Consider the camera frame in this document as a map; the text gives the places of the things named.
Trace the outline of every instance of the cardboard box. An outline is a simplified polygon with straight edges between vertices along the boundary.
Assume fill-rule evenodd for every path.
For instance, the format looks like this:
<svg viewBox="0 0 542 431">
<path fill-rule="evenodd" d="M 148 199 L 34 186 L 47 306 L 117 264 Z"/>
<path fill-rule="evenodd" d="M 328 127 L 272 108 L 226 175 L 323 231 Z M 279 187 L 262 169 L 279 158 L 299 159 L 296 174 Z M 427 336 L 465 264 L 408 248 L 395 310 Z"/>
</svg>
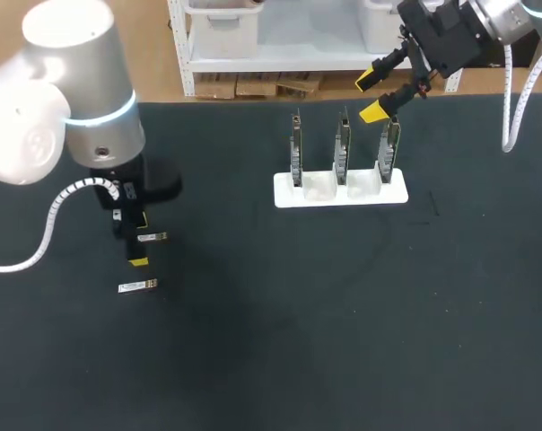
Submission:
<svg viewBox="0 0 542 431">
<path fill-rule="evenodd" d="M 196 97 L 198 99 L 235 99 L 237 74 L 196 75 Z"/>
<path fill-rule="evenodd" d="M 309 94 L 319 89 L 322 77 L 321 72 L 285 72 L 279 76 L 277 85 Z"/>
<path fill-rule="evenodd" d="M 278 72 L 239 74 L 235 94 L 238 96 L 276 96 Z"/>
</svg>

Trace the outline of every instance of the white plastic container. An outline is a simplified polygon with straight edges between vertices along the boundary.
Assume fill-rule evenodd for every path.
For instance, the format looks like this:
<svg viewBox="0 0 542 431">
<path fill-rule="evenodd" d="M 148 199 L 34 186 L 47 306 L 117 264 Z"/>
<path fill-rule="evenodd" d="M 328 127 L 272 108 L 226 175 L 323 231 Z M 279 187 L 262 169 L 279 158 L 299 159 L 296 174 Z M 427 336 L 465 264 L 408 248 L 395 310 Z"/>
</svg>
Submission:
<svg viewBox="0 0 542 431">
<path fill-rule="evenodd" d="M 194 7 L 189 0 L 184 4 L 193 22 L 194 52 L 201 58 L 254 57 L 258 19 L 264 6 L 217 9 L 210 7 L 213 4 L 212 0 L 194 0 Z"/>
<path fill-rule="evenodd" d="M 359 20 L 364 45 L 372 54 L 388 54 L 400 48 L 399 27 L 403 23 L 397 12 L 401 0 L 359 0 Z M 434 12 L 443 0 L 424 0 L 429 11 Z"/>
</svg>

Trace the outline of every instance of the white holder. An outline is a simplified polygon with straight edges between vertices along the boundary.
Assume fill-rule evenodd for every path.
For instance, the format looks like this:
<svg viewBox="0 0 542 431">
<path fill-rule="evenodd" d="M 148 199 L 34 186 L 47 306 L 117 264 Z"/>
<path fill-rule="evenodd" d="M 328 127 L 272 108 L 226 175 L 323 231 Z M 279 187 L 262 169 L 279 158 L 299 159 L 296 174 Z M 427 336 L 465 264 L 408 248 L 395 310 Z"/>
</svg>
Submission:
<svg viewBox="0 0 542 431">
<path fill-rule="evenodd" d="M 346 186 L 337 185 L 334 170 L 303 172 L 302 187 L 294 187 L 290 172 L 277 173 L 274 177 L 275 206 L 342 207 L 404 204 L 408 201 L 403 172 L 394 169 L 390 184 L 385 184 L 380 178 L 378 162 L 375 163 L 374 169 L 348 171 L 346 183 Z"/>
</svg>

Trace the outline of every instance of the blue led ring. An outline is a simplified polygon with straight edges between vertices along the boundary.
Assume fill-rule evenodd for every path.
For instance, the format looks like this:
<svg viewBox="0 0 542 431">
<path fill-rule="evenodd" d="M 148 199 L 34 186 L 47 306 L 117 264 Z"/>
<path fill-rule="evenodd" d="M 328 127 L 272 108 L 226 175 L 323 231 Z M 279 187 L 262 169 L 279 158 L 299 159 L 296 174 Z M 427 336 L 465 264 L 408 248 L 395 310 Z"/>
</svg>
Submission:
<svg viewBox="0 0 542 431">
<path fill-rule="evenodd" d="M 98 117 L 96 119 L 64 119 L 64 122 L 69 126 L 78 126 L 81 128 L 96 128 L 98 126 L 101 126 L 102 124 L 109 123 L 114 119 L 118 119 L 126 112 L 128 112 L 135 104 L 136 92 L 134 91 L 126 104 L 115 112 L 104 115 L 103 117 Z"/>
</svg>

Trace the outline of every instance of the black table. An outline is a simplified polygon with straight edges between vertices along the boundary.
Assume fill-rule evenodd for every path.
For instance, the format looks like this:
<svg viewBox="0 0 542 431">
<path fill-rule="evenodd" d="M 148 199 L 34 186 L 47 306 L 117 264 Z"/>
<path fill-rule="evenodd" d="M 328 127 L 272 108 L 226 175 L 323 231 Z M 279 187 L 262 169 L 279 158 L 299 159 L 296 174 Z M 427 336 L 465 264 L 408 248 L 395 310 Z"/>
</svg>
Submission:
<svg viewBox="0 0 542 431">
<path fill-rule="evenodd" d="M 369 167 L 380 126 L 346 105 Z M 0 276 L 0 430 L 542 430 L 542 96 L 511 154 L 502 105 L 403 111 L 408 204 L 292 210 L 272 179 L 296 105 L 142 105 L 146 156 L 185 180 L 149 210 L 171 241 L 142 274 L 91 190 L 66 202 L 46 258 Z M 329 168 L 343 106 L 301 106 L 305 169 Z M 0 263 L 86 175 L 64 159 L 0 184 Z"/>
</svg>

